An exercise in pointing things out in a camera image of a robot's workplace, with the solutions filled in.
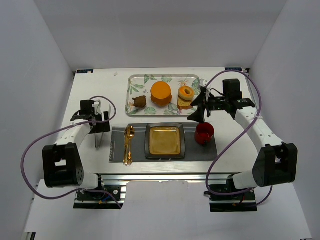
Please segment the metal serving tongs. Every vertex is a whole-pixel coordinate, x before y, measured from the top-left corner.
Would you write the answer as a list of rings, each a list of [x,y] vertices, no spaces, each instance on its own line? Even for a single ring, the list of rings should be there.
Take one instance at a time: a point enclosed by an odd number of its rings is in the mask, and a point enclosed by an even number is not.
[[[101,115],[98,115],[97,120],[104,121],[104,111],[102,112],[101,110]],[[94,133],[94,139],[95,139],[95,149],[99,150],[103,141],[104,134],[109,132],[103,132],[103,123],[98,123],[97,127],[98,127],[98,131]]]

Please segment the round orange bread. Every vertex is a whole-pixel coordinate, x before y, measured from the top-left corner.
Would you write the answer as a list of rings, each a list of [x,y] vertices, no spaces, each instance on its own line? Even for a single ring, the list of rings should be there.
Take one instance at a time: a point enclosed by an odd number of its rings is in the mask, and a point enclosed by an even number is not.
[[[150,89],[151,101],[160,106],[167,106],[172,100],[171,87],[163,81],[157,81]]]

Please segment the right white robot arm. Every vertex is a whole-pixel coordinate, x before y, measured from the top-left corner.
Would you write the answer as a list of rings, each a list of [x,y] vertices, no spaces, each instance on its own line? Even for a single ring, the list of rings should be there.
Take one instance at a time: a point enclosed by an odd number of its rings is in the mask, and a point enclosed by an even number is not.
[[[200,93],[192,102],[197,110],[188,120],[203,124],[212,111],[225,111],[245,130],[258,156],[251,170],[231,176],[234,191],[292,183],[296,179],[298,149],[285,143],[259,117],[258,109],[249,98],[244,98],[238,79],[222,82],[222,96],[214,96],[205,80],[199,82]]]

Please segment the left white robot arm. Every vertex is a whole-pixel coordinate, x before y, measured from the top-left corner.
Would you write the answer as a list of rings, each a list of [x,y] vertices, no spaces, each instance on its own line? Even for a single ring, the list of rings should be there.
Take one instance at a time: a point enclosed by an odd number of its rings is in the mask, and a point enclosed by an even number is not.
[[[84,170],[79,148],[87,135],[111,131],[107,111],[101,112],[100,100],[82,100],[69,129],[53,145],[42,150],[44,181],[48,188],[78,187],[101,190],[102,177]]]

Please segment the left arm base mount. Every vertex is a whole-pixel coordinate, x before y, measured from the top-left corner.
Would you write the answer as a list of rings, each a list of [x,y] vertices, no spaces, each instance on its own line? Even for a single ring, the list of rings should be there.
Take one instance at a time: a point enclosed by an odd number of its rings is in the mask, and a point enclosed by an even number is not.
[[[127,193],[128,181],[105,180],[104,190],[110,193],[114,198],[102,192],[80,192],[75,194],[73,203],[74,209],[87,210],[119,210],[122,207]]]

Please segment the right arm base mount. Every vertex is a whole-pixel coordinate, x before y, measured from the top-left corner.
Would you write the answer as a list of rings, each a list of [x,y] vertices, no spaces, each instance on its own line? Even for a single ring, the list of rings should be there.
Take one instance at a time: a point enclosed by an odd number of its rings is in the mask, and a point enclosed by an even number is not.
[[[209,184],[211,191],[217,193],[238,192],[229,176],[223,184]],[[237,213],[237,212],[257,212],[256,196],[253,191],[238,195],[220,196],[210,193],[208,190],[203,193],[209,198],[209,207],[211,213]]]

